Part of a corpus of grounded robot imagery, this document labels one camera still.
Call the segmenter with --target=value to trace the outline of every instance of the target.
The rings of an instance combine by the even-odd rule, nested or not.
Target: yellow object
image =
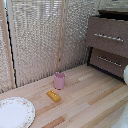
[[[53,90],[47,92],[47,95],[55,102],[61,99],[61,97],[56,94]]]

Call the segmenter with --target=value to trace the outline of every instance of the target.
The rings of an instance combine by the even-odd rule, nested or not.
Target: light wood surface
[[[0,95],[0,100],[23,97],[31,101],[36,117],[30,128],[110,128],[128,102],[128,86],[90,66],[64,72],[66,85],[53,87],[53,76]],[[53,102],[46,93],[61,97]]]

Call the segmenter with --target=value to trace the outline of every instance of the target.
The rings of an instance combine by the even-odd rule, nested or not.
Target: metal handle
[[[113,61],[111,61],[111,60],[108,60],[108,59],[106,59],[106,58],[103,58],[103,57],[101,57],[101,56],[97,56],[97,58],[102,59],[102,60],[104,60],[104,61],[107,61],[107,62],[109,62],[109,63],[115,64],[115,65],[121,67],[121,64],[118,64],[118,63],[116,63],[116,62],[113,62]]]
[[[113,37],[110,37],[110,36],[104,36],[104,35],[101,35],[101,34],[94,34],[94,36],[98,36],[98,37],[103,37],[103,38],[107,38],[107,39],[112,39],[112,40],[116,40],[116,41],[121,41],[121,42],[124,42],[124,40],[122,40],[121,38],[113,38]]]

